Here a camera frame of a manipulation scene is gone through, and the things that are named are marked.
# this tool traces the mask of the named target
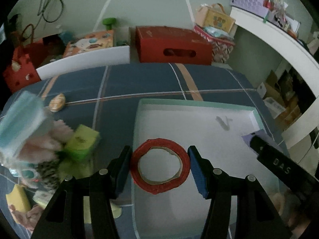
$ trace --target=metal screw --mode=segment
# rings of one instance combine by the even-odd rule
[[[99,170],[98,172],[100,175],[106,175],[108,173],[108,170],[107,169],[101,169]]]
[[[254,181],[256,180],[256,177],[253,176],[253,175],[248,175],[248,176],[247,176],[247,179],[248,179],[249,181],[251,181],[251,182],[254,182]]]
[[[216,175],[220,175],[220,174],[222,174],[222,170],[221,169],[219,169],[219,168],[215,168],[214,170],[213,170],[213,173],[214,174],[216,174]]]
[[[65,177],[64,177],[64,180],[65,181],[70,181],[70,180],[72,180],[73,179],[73,176],[72,175],[70,175],[70,174],[67,174]]]

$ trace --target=gray wall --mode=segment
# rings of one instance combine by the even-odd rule
[[[37,11],[40,0],[20,0],[12,9],[10,16],[21,14],[20,28],[29,23],[36,24],[39,17]],[[36,37],[43,37],[58,32],[56,26],[63,30],[73,31],[75,35],[92,32],[97,19],[107,0],[63,0],[65,11],[62,17],[53,24],[41,22],[35,32]],[[191,10],[196,15],[196,9],[202,3],[221,3],[227,13],[230,13],[230,0],[189,0]],[[299,0],[286,0],[288,12],[301,21],[299,35],[307,40],[312,18]],[[53,2],[48,10],[49,19],[54,19],[60,10],[58,2]],[[166,25],[182,28],[192,28],[192,21],[185,0],[110,0],[104,17],[117,17],[118,27],[136,25]],[[102,24],[97,30],[104,29]],[[229,65],[244,73],[254,86],[257,86],[268,76],[271,69],[275,70],[281,61],[281,56],[271,47],[251,33],[238,29],[235,36],[236,48],[231,54]]]

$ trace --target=tape roll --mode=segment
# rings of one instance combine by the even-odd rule
[[[149,150],[160,148],[169,152],[172,155],[177,156],[180,161],[179,171],[170,179],[162,182],[150,181],[143,177],[139,171],[138,162],[143,155],[145,155]],[[143,190],[158,194],[162,192],[169,191],[171,189],[177,188],[187,179],[190,171],[190,160],[184,148],[182,148],[178,143],[174,141],[157,138],[149,139],[143,144],[141,144],[132,154],[130,162],[131,175],[134,182]]]

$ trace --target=plaid tablecloth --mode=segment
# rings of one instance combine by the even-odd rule
[[[280,131],[264,102],[244,75],[214,66],[167,63],[127,64],[102,66],[71,72],[43,80],[23,88],[8,100],[0,118],[19,94],[30,91],[43,98],[45,105],[63,93],[66,107],[54,113],[71,128],[79,124],[92,127],[101,134],[94,153],[95,171],[108,166],[117,158],[125,145],[133,143],[133,130],[138,102],[142,98],[203,100],[255,107],[268,135],[288,150]],[[0,208],[21,239],[30,238],[23,227],[17,225],[8,210],[5,194],[11,192],[17,178],[0,166]],[[123,213],[115,220],[120,238],[136,238],[132,225],[131,183],[127,180],[124,192],[117,199]]]

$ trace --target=white tray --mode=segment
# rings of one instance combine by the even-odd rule
[[[216,117],[229,121],[229,131]],[[134,128],[133,149],[147,139],[166,138],[186,151],[195,145],[213,167],[231,176],[244,178],[253,174],[265,191],[279,191],[278,178],[257,161],[256,154],[241,136],[264,129],[253,107],[186,100],[141,99]],[[150,180],[166,180],[179,168],[175,156],[153,149],[143,156],[139,167]],[[132,181],[133,225],[137,239],[181,238],[200,235],[210,200],[198,193],[190,172],[178,188],[157,195],[143,191]],[[236,221],[237,201],[232,199],[230,224]]]

